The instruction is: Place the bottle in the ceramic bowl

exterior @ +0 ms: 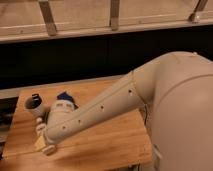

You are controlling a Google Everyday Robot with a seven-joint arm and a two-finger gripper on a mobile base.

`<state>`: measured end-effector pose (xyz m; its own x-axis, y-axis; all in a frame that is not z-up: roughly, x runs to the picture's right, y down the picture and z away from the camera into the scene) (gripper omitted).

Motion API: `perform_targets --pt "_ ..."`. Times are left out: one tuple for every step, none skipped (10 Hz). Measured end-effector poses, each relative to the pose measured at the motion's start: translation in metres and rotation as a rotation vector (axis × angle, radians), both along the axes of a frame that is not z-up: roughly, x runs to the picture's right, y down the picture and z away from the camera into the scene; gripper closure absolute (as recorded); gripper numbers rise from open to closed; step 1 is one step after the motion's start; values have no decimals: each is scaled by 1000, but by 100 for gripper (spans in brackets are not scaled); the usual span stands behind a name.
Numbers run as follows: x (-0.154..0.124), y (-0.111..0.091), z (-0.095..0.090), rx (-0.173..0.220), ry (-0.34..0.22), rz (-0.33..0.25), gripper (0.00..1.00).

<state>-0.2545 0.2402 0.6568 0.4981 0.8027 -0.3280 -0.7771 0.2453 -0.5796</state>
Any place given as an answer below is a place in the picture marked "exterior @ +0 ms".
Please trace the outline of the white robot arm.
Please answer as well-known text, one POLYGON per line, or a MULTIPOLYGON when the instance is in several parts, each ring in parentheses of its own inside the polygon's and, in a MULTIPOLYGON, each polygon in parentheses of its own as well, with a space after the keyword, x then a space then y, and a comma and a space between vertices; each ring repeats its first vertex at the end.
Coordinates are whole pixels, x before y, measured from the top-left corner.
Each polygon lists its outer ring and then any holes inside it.
POLYGON ((63 140, 133 110, 152 148, 140 171, 213 171, 213 61, 195 52, 163 54, 77 109, 53 108, 35 147, 48 155, 63 140))

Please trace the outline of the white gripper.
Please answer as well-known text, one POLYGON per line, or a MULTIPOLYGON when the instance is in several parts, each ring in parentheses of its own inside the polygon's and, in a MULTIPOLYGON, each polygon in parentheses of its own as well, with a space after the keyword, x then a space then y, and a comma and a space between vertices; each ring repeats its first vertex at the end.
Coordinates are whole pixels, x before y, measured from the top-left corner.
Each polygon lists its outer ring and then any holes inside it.
POLYGON ((56 146, 49 144, 43 135, 39 136, 35 142, 35 148, 45 155, 52 155, 56 152, 56 146))

